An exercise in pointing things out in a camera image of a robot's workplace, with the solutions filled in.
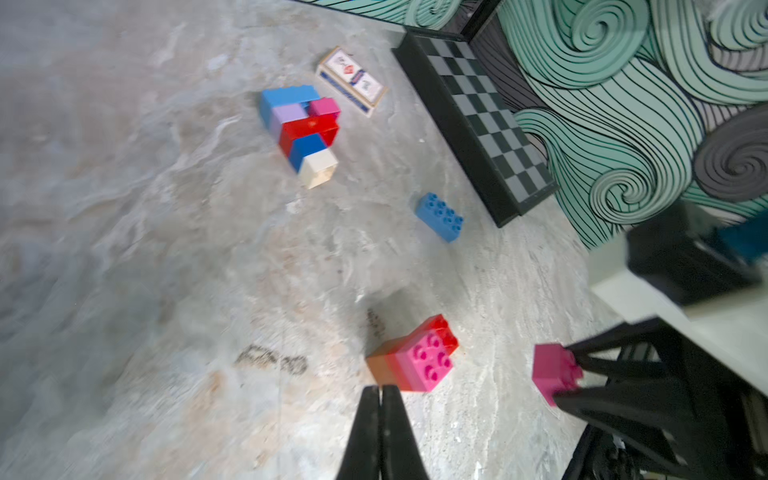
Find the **teal wall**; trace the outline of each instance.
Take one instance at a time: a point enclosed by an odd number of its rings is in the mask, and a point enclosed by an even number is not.
[[[532,98],[515,117],[588,247],[677,198],[768,207],[768,2],[708,21],[690,0],[505,0],[498,22]]]
[[[300,0],[366,17],[439,30],[447,24],[462,0]]]

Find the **lego duplo brick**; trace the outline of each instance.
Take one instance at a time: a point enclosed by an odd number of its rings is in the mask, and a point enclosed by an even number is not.
[[[297,138],[293,142],[290,153],[288,154],[288,161],[293,169],[297,173],[301,171],[301,166],[304,162],[304,158],[311,154],[316,154],[319,151],[323,151],[327,148],[325,142],[318,134],[312,134],[309,137]]]
[[[410,335],[394,357],[412,392],[431,392],[453,368],[448,350],[432,331]]]
[[[320,115],[333,115],[333,118],[339,120],[341,115],[341,109],[339,104],[332,98],[320,98],[319,100],[311,101],[310,107],[307,112],[312,117],[319,117]]]
[[[456,215],[444,201],[435,194],[426,194],[419,201],[416,215],[448,243],[456,240],[462,232],[464,218]]]
[[[280,105],[279,107],[272,108],[269,129],[275,142],[280,141],[280,135],[283,133],[283,124],[308,117],[309,115],[306,113],[306,110],[300,104]]]
[[[273,108],[282,107],[283,105],[308,103],[319,99],[320,96],[317,94],[317,90],[311,85],[265,90],[261,92],[259,112],[261,113],[262,120],[264,120],[264,124],[269,128]]]
[[[555,393],[576,389],[576,380],[583,376],[574,354],[559,343],[542,343],[534,348],[531,378],[550,406],[555,406]]]
[[[312,134],[319,134],[328,147],[333,144],[336,134],[339,132],[339,125],[333,118],[333,115],[320,115],[319,117],[308,117],[297,121],[291,121],[283,124],[283,133],[280,135],[280,148],[285,155],[290,156],[291,145],[297,138],[309,137]]]
[[[304,157],[299,169],[299,179],[307,188],[324,184],[333,176],[339,165],[332,151],[325,149]]]
[[[458,339],[453,335],[448,320],[446,320],[442,314],[430,316],[424,323],[414,330],[414,333],[427,331],[434,332],[442,341],[445,349],[448,350],[448,354],[453,355],[458,348]]]
[[[405,386],[410,388],[407,382],[404,382],[405,375],[399,365],[393,365],[390,360],[391,353],[406,342],[408,337],[402,336],[397,339],[387,340],[375,352],[366,357],[368,368],[379,385],[397,385],[401,390]]]

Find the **white lego brick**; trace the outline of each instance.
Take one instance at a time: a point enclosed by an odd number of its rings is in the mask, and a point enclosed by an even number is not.
[[[299,169],[299,179],[307,188],[317,187],[331,179],[338,164],[336,156],[328,149],[307,155]]]

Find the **red lego brick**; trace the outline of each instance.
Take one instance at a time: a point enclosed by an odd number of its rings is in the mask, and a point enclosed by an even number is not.
[[[458,348],[458,339],[453,335],[451,327],[448,325],[448,320],[443,315],[430,316],[427,320],[419,325],[411,335],[416,332],[425,332],[426,330],[432,330],[440,337],[445,349],[448,350],[448,354],[452,355]]]
[[[330,147],[337,133],[339,133],[339,125],[331,114],[289,121],[283,124],[283,131],[280,133],[280,148],[286,157],[290,157],[293,141],[297,138],[309,137],[312,134],[319,134],[325,144]]]

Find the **lavender lego brick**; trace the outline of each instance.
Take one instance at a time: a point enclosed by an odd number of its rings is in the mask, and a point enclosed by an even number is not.
[[[281,105],[272,108],[270,118],[270,133],[276,142],[280,141],[280,133],[283,131],[283,124],[289,121],[301,120],[307,118],[306,110],[300,104]]]

